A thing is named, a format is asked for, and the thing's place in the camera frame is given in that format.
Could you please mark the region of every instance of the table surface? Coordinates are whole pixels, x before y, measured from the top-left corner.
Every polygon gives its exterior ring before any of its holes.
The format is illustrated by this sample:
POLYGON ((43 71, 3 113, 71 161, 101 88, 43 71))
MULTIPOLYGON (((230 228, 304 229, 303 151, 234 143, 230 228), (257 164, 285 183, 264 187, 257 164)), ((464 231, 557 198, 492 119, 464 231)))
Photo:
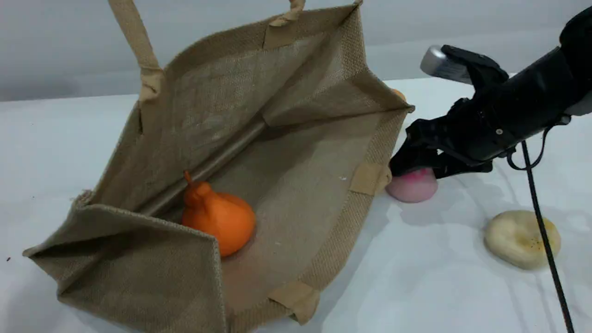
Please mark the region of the table surface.
MULTIPOLYGON (((387 84, 417 106, 405 126, 472 95, 470 86, 435 78, 387 84)), ((55 282, 21 252, 50 235, 72 199, 97 183, 136 98, 0 103, 0 332, 130 332, 60 304, 55 282)), ((592 116, 553 129, 534 171, 543 215, 562 236, 556 260, 578 332, 592 332, 590 143, 592 116)), ((529 146, 534 155, 540 137, 529 146)), ((314 318, 302 327, 283 319, 257 332, 565 332, 548 268, 518 270, 483 246, 487 220, 510 209, 532 203, 526 173, 502 159, 489 174, 439 181, 424 203, 378 196, 314 318)))

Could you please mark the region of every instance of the jute bag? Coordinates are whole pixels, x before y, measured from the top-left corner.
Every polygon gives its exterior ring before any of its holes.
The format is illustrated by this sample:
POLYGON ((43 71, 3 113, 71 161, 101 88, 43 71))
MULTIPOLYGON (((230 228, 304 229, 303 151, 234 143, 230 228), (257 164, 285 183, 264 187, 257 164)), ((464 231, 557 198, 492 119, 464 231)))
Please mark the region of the jute bag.
POLYGON ((360 3, 302 11, 292 0, 290 12, 208 36, 164 69, 133 1, 110 5, 141 68, 139 100, 94 191, 24 255, 57 281, 61 302, 145 332, 306 323, 413 110, 367 68, 360 3), (231 257, 178 224, 180 200, 146 213, 195 168, 256 213, 255 235, 231 257))

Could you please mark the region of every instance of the bread roll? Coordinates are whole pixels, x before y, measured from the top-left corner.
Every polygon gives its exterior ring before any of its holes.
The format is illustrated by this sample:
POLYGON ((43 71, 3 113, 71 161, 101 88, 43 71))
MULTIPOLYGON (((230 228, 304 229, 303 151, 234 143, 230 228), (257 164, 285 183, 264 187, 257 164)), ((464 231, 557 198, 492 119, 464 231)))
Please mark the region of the bread roll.
MULTIPOLYGON (((561 237, 551 221, 543 217, 543 223, 555 256, 561 248, 561 237)), ((524 270, 547 265, 534 212, 509 210, 494 217, 485 230, 485 245, 494 255, 524 270)))

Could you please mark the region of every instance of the pear stem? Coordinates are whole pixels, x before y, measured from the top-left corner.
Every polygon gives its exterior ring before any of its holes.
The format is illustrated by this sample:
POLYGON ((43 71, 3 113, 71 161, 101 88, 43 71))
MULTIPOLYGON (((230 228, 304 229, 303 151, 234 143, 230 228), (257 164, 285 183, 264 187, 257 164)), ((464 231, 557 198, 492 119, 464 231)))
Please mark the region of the pear stem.
POLYGON ((191 175, 189 174, 189 171, 184 170, 183 176, 185 177, 185 180, 187 180, 187 184, 189 184, 189 186, 193 185, 193 180, 191 179, 191 175))

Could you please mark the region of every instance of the black wire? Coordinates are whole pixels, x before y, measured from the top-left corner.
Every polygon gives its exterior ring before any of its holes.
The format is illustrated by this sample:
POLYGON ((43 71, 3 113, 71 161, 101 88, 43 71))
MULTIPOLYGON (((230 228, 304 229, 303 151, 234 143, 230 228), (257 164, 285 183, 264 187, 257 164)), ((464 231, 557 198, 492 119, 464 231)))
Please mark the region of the black wire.
MULTIPOLYGON (((536 158, 535 162, 530 166, 531 168, 536 167, 537 165, 539 165, 540 160, 543 158, 543 152, 545 151, 545 142, 547 140, 547 134, 549 134, 549 131, 553 128, 554 126, 549 126, 547 128, 545 128, 545 131, 543 132, 543 145, 540 147, 540 153, 539 153, 539 157, 536 158)), ((514 161, 512 161, 512 154, 514 154, 515 151, 512 151, 508 154, 508 164, 512 167, 512 169, 514 170, 519 170, 519 171, 525 171, 526 167, 524 168, 519 168, 518 166, 516 166, 516 164, 514 164, 514 161)))
MULTIPOLYGON (((563 294, 563 288, 561 287, 561 282, 559 280, 559 274, 557 273, 557 267, 555 266, 555 260, 553 259, 553 252, 551 250, 549 238, 547 237, 547 231, 545 229, 545 224, 543 223, 543 216, 540 213, 539 199, 536 196, 535 179, 532 175, 532 168, 534 167, 534 165, 530 164, 530 157, 528 155, 528 148, 526 147, 526 141, 522 142, 522 152, 524 153, 524 162, 526 164, 525 169, 526 169, 526 173, 528 175, 528 185, 530 187, 530 195, 532 196, 532 205, 535 208, 536 221, 539 224, 540 235, 543 238, 543 245, 545 247, 545 253, 547 254, 547 260, 549 261, 549 268, 551 269, 551 275, 553 276, 553 283, 555 284, 555 290, 557 291, 557 297, 559 298, 559 304, 561 305, 561 312, 563 312, 563 319, 565 321, 565 327, 567 328, 568 333, 574 333, 574 324, 571 322, 570 310, 568 309, 567 301, 565 300, 565 295, 563 294)), ((539 158, 537 160, 540 160, 542 155, 543 155, 543 150, 541 149, 539 158)))

